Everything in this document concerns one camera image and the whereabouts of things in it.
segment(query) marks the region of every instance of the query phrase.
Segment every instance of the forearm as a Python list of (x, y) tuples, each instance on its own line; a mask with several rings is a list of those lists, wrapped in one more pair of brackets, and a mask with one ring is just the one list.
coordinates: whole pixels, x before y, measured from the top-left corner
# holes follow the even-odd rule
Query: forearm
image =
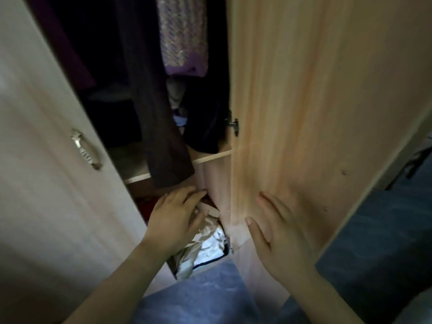
[(313, 324), (364, 324), (337, 291), (318, 273), (310, 275), (293, 298)]
[(65, 324), (127, 323), (164, 262), (165, 256), (152, 246), (139, 244)]

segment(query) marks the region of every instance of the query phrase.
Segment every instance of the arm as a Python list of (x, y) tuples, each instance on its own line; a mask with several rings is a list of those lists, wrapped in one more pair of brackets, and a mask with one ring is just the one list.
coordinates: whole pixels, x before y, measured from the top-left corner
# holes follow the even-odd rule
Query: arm
[(271, 240), (267, 241), (251, 217), (246, 223), (256, 253), (270, 275), (287, 289), (314, 324), (363, 321), (315, 268), (311, 251), (289, 208), (268, 193), (257, 196), (263, 209)]
[(192, 210), (206, 194), (205, 191), (198, 192), (186, 200), (194, 190), (195, 187), (181, 188), (158, 200), (143, 240), (65, 324), (118, 324), (130, 321), (134, 309), (162, 265), (193, 239), (207, 215), (200, 213), (191, 218)]

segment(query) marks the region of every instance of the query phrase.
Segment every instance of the white cabinet door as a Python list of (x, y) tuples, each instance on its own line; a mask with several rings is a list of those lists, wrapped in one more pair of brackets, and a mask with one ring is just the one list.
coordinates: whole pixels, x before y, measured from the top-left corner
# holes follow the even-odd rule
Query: white cabinet door
[[(78, 152), (73, 128), (99, 153), (100, 171)], [(24, 1), (0, 0), (0, 321), (61, 320), (144, 231)], [(174, 282), (164, 265), (149, 292)]]

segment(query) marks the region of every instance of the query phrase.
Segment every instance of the open wardrobe door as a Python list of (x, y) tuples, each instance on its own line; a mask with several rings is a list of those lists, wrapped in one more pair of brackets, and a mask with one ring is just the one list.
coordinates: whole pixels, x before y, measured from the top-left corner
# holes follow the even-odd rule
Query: open wardrobe door
[(0, 321), (56, 323), (146, 227), (23, 0), (0, 0), (0, 54)]
[(244, 223), (260, 190), (316, 257), (431, 109), (432, 0), (228, 0), (234, 259), (261, 307), (288, 294)]

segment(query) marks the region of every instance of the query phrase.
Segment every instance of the finger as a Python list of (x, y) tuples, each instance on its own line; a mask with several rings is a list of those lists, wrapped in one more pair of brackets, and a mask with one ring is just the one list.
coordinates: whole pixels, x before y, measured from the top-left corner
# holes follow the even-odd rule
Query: finger
[(165, 202), (167, 196), (168, 196), (168, 194), (166, 194), (166, 193), (163, 196), (161, 196), (159, 198), (158, 202), (156, 202), (155, 206), (153, 207), (153, 210), (160, 208), (160, 206), (162, 206), (163, 203)]
[(207, 191), (201, 191), (192, 194), (189, 199), (184, 203), (184, 206), (188, 212), (192, 212), (197, 203), (207, 194)]
[(205, 212), (200, 211), (198, 213), (197, 217), (189, 225), (189, 227), (187, 228), (187, 231), (186, 231), (188, 243), (191, 242), (191, 240), (194, 238), (195, 235), (197, 235), (198, 231), (202, 227), (203, 222), (205, 221), (208, 214), (209, 214), (208, 210), (206, 210)]
[(166, 197), (166, 201), (167, 201), (167, 202), (172, 201), (172, 200), (174, 199), (174, 197), (176, 196), (177, 191), (178, 191), (178, 189), (177, 189), (177, 190), (174, 190), (174, 191), (171, 191), (171, 192), (168, 194), (168, 196)]
[(277, 196), (273, 196), (268, 192), (260, 192), (260, 194), (265, 199), (270, 201), (272, 206), (276, 209), (276, 211), (284, 220), (286, 220), (287, 222), (294, 220), (294, 215), (291, 209), (289, 209), (288, 206), (284, 204)]
[(282, 217), (279, 215), (278, 211), (263, 196), (257, 195), (256, 199), (256, 202), (262, 208), (270, 227), (272, 229), (277, 229), (282, 222)]
[(251, 233), (256, 253), (261, 261), (263, 261), (263, 259), (265, 259), (270, 253), (270, 244), (264, 237), (263, 231), (259, 227), (258, 223), (256, 223), (252, 217), (246, 217), (245, 222), (248, 226), (249, 232)]
[(185, 202), (185, 199), (187, 198), (187, 195), (193, 191), (195, 191), (197, 188), (194, 186), (190, 187), (182, 187), (181, 189), (178, 189), (176, 191), (176, 194), (174, 196), (174, 202), (177, 203), (183, 203)]

